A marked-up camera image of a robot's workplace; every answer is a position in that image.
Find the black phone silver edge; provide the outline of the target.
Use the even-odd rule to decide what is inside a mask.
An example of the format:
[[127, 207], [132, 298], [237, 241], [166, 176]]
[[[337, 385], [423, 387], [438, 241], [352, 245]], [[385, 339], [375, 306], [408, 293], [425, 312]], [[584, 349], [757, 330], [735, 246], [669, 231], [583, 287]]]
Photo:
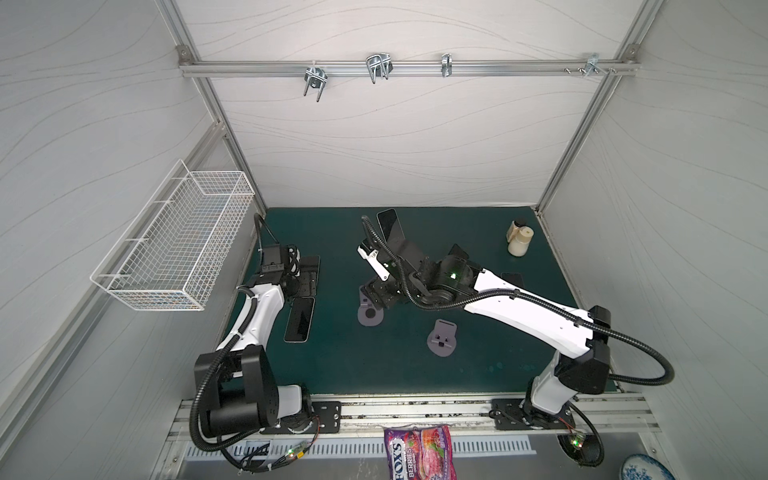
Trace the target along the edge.
[[314, 297], [300, 297], [293, 300], [284, 333], [286, 343], [305, 343], [308, 340], [314, 307]]

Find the black phone light blue edge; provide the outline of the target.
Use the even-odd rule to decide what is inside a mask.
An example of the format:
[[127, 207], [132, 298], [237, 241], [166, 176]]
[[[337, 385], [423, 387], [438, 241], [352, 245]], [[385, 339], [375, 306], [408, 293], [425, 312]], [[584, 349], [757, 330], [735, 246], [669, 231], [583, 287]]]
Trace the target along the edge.
[[319, 283], [320, 257], [303, 256], [299, 261], [299, 290], [302, 298], [315, 297]]

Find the black phone purple edge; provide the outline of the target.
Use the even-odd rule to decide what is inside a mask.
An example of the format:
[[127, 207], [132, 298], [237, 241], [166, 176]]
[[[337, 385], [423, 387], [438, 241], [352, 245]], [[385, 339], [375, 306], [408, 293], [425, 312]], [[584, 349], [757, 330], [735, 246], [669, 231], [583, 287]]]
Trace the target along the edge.
[[513, 285], [516, 288], [524, 288], [524, 278], [520, 273], [503, 273], [501, 279], [506, 283]]

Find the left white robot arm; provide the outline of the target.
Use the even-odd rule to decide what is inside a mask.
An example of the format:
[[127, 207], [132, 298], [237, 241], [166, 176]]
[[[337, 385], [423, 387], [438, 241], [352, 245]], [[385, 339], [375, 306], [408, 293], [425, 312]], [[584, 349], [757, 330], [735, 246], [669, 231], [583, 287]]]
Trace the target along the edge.
[[300, 253], [294, 245], [264, 248], [259, 270], [236, 287], [244, 296], [238, 317], [213, 352], [194, 365], [196, 393], [190, 410], [190, 436], [197, 448], [227, 448], [283, 422], [309, 423], [311, 400], [300, 385], [277, 384], [266, 346], [286, 296], [298, 291]]

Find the grey round stand left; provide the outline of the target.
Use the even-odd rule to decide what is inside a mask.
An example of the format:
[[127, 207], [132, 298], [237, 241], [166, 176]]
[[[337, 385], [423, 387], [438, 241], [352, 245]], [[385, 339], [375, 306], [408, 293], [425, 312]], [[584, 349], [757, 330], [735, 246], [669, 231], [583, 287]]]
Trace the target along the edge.
[[363, 287], [359, 290], [358, 322], [365, 327], [376, 327], [383, 322], [384, 310], [368, 296]]

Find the black phone back centre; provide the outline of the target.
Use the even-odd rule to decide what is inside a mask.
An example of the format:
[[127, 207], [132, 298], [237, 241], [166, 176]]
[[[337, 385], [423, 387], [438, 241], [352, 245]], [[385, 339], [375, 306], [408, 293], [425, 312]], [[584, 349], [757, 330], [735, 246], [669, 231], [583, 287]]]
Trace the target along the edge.
[[405, 239], [397, 211], [394, 208], [377, 213], [377, 221], [388, 244], [399, 244]]

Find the grey round stand front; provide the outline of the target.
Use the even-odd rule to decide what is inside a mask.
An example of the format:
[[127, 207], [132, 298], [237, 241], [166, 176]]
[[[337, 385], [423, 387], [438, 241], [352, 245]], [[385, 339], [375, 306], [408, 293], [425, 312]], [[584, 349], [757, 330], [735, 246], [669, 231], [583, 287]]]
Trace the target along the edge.
[[427, 338], [428, 349], [436, 356], [446, 358], [456, 349], [456, 332], [458, 326], [450, 321], [437, 319]]

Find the pink Fox's candy bag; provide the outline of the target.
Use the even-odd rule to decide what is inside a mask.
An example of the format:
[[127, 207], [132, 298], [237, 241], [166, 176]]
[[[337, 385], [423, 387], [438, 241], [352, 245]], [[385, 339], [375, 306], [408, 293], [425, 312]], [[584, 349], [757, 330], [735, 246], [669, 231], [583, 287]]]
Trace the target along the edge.
[[453, 443], [447, 425], [386, 429], [384, 445], [394, 480], [455, 480]]

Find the metal U-bolt clamp left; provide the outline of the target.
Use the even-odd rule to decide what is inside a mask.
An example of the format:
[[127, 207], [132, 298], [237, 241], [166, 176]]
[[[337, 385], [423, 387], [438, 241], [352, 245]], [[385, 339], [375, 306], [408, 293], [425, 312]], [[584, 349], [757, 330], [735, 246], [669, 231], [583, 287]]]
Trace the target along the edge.
[[310, 90], [316, 91], [316, 101], [319, 102], [328, 82], [326, 72], [317, 66], [311, 66], [306, 69], [304, 74], [305, 87], [303, 95], [307, 96]]

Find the metal u-bolt clamp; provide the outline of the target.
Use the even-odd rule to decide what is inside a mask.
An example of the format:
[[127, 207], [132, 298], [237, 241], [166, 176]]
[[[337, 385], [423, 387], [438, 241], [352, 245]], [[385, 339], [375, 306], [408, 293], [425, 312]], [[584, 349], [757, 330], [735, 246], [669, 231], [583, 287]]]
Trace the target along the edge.
[[316, 91], [316, 101], [319, 102], [328, 82], [326, 72], [317, 66], [311, 66], [306, 69], [304, 74], [305, 87], [303, 95], [307, 96], [310, 90]]
[[393, 70], [392, 59], [389, 53], [370, 55], [365, 60], [366, 69], [373, 84], [379, 78], [388, 80]]

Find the metal clamp small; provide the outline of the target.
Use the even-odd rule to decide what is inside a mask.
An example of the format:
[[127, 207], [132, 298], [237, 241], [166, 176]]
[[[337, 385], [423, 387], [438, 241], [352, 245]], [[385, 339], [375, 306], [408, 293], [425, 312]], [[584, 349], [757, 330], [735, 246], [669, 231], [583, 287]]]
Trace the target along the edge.
[[445, 53], [441, 57], [441, 75], [448, 78], [452, 75], [453, 59], [450, 53]]

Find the blue white ceramic plate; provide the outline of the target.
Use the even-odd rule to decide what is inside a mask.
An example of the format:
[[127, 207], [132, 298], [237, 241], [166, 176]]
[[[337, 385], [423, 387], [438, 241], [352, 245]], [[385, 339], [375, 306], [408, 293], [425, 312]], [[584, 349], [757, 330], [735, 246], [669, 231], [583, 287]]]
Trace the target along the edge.
[[621, 466], [619, 478], [621, 480], [675, 480], [666, 466], [645, 454], [628, 456]]

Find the aluminium top crossbar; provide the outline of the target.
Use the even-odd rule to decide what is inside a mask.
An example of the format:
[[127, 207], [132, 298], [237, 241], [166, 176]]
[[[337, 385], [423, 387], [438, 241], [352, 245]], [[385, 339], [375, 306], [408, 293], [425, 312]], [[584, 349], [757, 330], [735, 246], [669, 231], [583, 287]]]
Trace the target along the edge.
[[[571, 76], [565, 68], [575, 69], [586, 59], [576, 60], [459, 60], [453, 58], [450, 77], [521, 77], [521, 76]], [[615, 75], [629, 76], [641, 69], [639, 62], [621, 62], [600, 59], [604, 67], [617, 70]], [[393, 60], [391, 78], [443, 78], [441, 59]], [[198, 61], [182, 65], [180, 70], [187, 78], [302, 78], [307, 68], [322, 68], [330, 78], [367, 77], [365, 61]]]

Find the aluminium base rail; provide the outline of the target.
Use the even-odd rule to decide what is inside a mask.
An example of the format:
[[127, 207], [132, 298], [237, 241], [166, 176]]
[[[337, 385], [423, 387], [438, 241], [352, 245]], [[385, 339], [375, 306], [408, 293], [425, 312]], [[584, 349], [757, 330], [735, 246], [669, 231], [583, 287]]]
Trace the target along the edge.
[[[338, 434], [372, 437], [385, 428], [425, 427], [445, 424], [453, 435], [502, 435], [506, 416], [494, 417], [493, 410], [506, 404], [516, 406], [520, 393], [483, 392], [459, 394], [330, 395], [312, 397], [315, 402], [337, 402], [333, 422]], [[580, 395], [573, 404], [602, 434], [648, 433], [661, 430], [650, 405], [639, 393], [609, 392]]]

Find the metal bracket right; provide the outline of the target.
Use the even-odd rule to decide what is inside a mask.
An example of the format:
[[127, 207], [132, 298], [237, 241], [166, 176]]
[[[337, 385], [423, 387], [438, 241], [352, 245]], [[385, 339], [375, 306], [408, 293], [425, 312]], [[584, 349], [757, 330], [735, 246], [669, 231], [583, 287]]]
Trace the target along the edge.
[[612, 67], [604, 67], [600, 63], [600, 57], [597, 53], [591, 54], [584, 65], [575, 69], [565, 68], [564, 72], [571, 76], [581, 76], [583, 78], [590, 76], [611, 76], [617, 73]]

